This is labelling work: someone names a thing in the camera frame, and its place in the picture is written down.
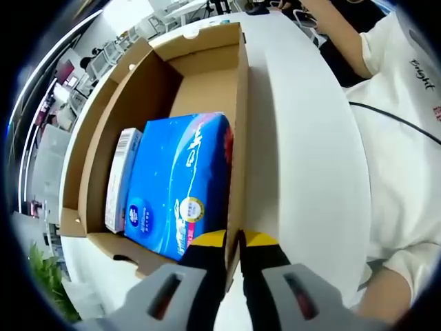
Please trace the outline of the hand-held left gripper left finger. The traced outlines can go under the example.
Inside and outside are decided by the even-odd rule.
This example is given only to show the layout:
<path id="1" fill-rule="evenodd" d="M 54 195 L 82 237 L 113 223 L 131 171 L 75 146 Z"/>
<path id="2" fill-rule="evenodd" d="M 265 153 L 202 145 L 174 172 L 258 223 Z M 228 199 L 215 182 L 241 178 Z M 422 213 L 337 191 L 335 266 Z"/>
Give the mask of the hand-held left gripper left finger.
<path id="1" fill-rule="evenodd" d="M 195 238 L 177 264 L 164 264 L 134 286 L 124 304 L 76 330 L 212 330 L 225 296 L 226 233 Z"/>

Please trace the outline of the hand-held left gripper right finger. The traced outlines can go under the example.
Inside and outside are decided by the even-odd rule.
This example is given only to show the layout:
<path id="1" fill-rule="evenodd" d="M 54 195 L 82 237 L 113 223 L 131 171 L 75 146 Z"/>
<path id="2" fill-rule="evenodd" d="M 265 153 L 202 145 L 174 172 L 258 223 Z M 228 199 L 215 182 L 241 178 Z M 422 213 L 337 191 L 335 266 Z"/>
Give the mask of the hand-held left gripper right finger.
<path id="1" fill-rule="evenodd" d="M 268 234 L 241 230 L 238 245 L 254 330 L 385 330 L 346 308 L 339 290 L 307 266 L 292 264 Z"/>

